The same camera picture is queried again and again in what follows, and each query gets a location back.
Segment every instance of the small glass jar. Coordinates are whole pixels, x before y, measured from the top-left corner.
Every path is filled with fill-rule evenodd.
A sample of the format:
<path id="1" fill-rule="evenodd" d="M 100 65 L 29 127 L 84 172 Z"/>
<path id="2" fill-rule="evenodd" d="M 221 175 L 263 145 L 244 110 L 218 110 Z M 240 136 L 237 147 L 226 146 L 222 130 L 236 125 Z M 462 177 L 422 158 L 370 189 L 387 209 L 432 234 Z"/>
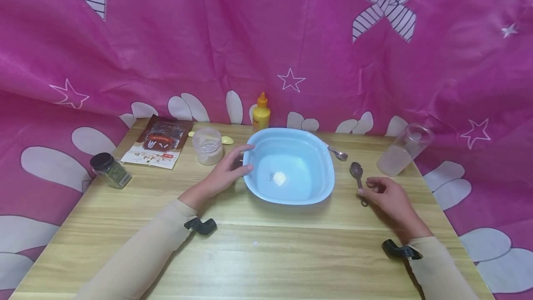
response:
<path id="1" fill-rule="evenodd" d="M 93 156 L 90 164 L 95 173 L 105 177 L 110 187 L 122 189 L 132 179 L 131 174 L 109 153 Z"/>
<path id="2" fill-rule="evenodd" d="M 211 166 L 218 163 L 224 156 L 222 136 L 212 128 L 203 128 L 194 133 L 192 145 L 196 151 L 198 162 Z"/>

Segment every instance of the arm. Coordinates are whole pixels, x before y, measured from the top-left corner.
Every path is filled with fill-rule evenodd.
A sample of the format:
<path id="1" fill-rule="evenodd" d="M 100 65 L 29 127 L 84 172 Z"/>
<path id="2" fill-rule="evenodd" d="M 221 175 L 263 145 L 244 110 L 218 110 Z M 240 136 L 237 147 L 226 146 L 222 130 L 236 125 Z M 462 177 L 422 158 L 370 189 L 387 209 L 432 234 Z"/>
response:
<path id="1" fill-rule="evenodd" d="M 139 299 L 161 273 L 172 252 L 189 237 L 190 231 L 183 224 L 193 219 L 196 209 L 252 171 L 252 165 L 232 170 L 236 157 L 251 148 L 253 146 L 243 145 L 232 150 L 204 180 L 162 209 L 81 288 L 75 299 Z"/>
<path id="2" fill-rule="evenodd" d="M 455 266 L 446 247 L 416 214 L 403 188 L 387 177 L 369 177 L 369 188 L 358 194 L 367 198 L 400 225 L 409 246 L 421 259 L 409 265 L 427 300 L 477 300 L 476 294 Z"/>

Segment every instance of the black jar lid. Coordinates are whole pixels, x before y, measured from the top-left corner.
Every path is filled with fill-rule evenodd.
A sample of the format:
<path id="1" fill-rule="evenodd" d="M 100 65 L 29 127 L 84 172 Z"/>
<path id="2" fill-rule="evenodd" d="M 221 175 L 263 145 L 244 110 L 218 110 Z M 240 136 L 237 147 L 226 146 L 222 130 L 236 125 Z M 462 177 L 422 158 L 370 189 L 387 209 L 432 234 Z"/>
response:
<path id="1" fill-rule="evenodd" d="M 115 159 L 109 153 L 98 153 L 97 155 L 91 157 L 91 167 L 94 170 L 104 170 L 111 166 Z"/>

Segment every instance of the hand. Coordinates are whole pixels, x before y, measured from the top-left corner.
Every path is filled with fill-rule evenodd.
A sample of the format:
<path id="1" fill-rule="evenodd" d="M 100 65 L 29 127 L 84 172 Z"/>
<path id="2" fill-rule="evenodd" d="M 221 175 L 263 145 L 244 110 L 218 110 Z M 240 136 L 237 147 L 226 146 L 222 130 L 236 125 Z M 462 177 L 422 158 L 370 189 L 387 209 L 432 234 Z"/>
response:
<path id="1" fill-rule="evenodd" d="M 218 162 L 217 166 L 213 168 L 206 178 L 190 187 L 178 199 L 191 208 L 198 210 L 204 201 L 226 190 L 239 177 L 250 173 L 254 169 L 251 164 L 233 169 L 235 160 L 241 157 L 241 153 L 254 147 L 253 145 L 242 145 L 232 149 Z"/>
<path id="2" fill-rule="evenodd" d="M 415 212 L 406 192 L 388 177 L 369 177 L 368 188 L 359 189 L 358 194 L 377 205 L 406 232 L 409 240 L 431 237 L 433 234 Z"/>

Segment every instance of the striped bow print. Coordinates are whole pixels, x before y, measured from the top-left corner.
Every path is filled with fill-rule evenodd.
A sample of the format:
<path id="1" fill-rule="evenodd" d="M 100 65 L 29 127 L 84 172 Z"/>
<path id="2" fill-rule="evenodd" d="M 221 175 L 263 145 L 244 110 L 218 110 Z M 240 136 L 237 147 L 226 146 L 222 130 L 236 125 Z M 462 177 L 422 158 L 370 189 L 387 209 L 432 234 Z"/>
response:
<path id="1" fill-rule="evenodd" d="M 409 42 L 415 30 L 416 14 L 403 5 L 407 0 L 369 0 L 374 5 L 365 9 L 353 21 L 353 41 L 375 25 L 385 15 L 392 28 Z"/>

